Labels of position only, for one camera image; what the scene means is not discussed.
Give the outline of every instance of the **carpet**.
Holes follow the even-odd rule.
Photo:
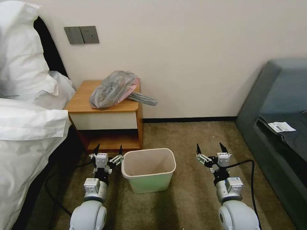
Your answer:
[[[214,177],[196,158],[196,144],[207,156],[220,152],[219,142],[233,156],[231,163],[254,159],[233,122],[191,122],[144,124],[144,149],[169,148],[177,164],[168,190],[134,194],[120,167],[109,176],[107,223],[109,230],[217,230],[218,209]],[[89,159],[84,154],[80,163]],[[63,194],[63,205],[71,212],[83,202],[83,183],[92,177],[93,166],[77,169]],[[252,207],[250,193],[251,164],[230,169],[230,176],[241,177],[243,202]],[[265,179],[255,168],[255,198],[263,230],[295,229],[290,218]],[[68,230],[70,217],[57,209],[52,229]]]

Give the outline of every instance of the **wall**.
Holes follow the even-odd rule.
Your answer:
[[[159,100],[145,118],[236,116],[267,60],[307,56],[304,0],[28,1],[73,82],[130,70]],[[69,44],[64,26],[90,25],[100,44]]]

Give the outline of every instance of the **light switch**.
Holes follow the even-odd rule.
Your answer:
[[[99,43],[96,26],[80,27],[85,44]]]
[[[64,27],[70,44],[84,44],[80,27]]]

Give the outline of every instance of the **wastebasket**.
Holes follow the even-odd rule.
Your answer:
[[[166,148],[130,151],[122,162],[122,175],[134,193],[166,190],[175,169],[174,154]]]

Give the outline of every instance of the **nightstand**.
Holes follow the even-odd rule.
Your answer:
[[[100,82],[83,81],[65,107],[85,149],[92,153],[98,144],[103,152],[116,152],[121,145],[124,151],[142,149],[141,103],[125,99],[103,110],[92,108],[89,98]],[[140,85],[134,91],[140,92]]]

